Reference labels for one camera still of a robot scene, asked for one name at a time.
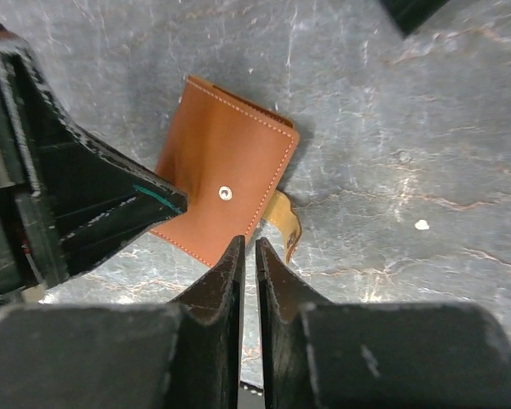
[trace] brown leather wallet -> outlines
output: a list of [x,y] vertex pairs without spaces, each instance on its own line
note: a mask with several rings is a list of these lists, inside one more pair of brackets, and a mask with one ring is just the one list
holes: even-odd
[[250,240],[265,212],[289,260],[301,226],[275,189],[298,143],[289,119],[190,76],[155,170],[187,193],[188,208],[152,233],[214,266],[234,236]]

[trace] leather wallet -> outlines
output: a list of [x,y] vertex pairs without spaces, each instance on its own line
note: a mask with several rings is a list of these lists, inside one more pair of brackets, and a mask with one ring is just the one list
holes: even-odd
[[212,267],[265,214],[289,261],[301,224],[276,187],[298,143],[289,119],[190,76],[155,170],[187,194],[187,212],[152,233]]

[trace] metal snap button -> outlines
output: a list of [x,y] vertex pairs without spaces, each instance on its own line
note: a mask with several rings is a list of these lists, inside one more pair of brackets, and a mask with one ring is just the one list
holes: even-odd
[[221,200],[231,200],[233,198],[233,192],[227,186],[220,187],[220,198]]

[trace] gray marble surface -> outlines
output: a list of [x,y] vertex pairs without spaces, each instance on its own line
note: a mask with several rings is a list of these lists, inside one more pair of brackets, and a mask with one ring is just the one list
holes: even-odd
[[[188,73],[292,117],[293,269],[337,302],[479,302],[511,336],[511,0],[452,0],[405,41],[377,0],[0,0],[0,21],[149,168]],[[242,378],[261,384],[248,260]],[[164,302],[204,271],[147,234],[45,301]]]

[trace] white speck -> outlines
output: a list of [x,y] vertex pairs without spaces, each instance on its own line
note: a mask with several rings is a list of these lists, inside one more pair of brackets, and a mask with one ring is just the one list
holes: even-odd
[[424,219],[419,220],[415,223],[416,230],[429,230],[429,224]]
[[122,295],[120,298],[118,298],[118,304],[132,304],[133,302],[135,302],[135,300],[125,295]]
[[365,345],[361,346],[361,356],[364,357],[367,369],[373,374],[373,377],[381,377],[381,373],[378,371],[378,360],[376,360],[373,353]]
[[57,296],[53,294],[46,293],[45,296],[38,301],[40,304],[55,304],[57,302]]

